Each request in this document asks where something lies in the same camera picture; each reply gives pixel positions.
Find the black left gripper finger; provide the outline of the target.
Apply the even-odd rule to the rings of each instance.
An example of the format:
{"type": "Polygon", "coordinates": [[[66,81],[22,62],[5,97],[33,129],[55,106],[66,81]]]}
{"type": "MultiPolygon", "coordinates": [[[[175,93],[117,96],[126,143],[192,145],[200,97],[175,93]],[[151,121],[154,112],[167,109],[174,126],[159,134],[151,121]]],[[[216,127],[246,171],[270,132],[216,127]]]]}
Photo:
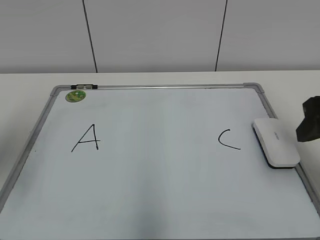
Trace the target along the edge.
{"type": "Polygon", "coordinates": [[[296,128],[297,141],[300,143],[320,138],[320,97],[310,97],[302,104],[304,119],[296,128]]]}

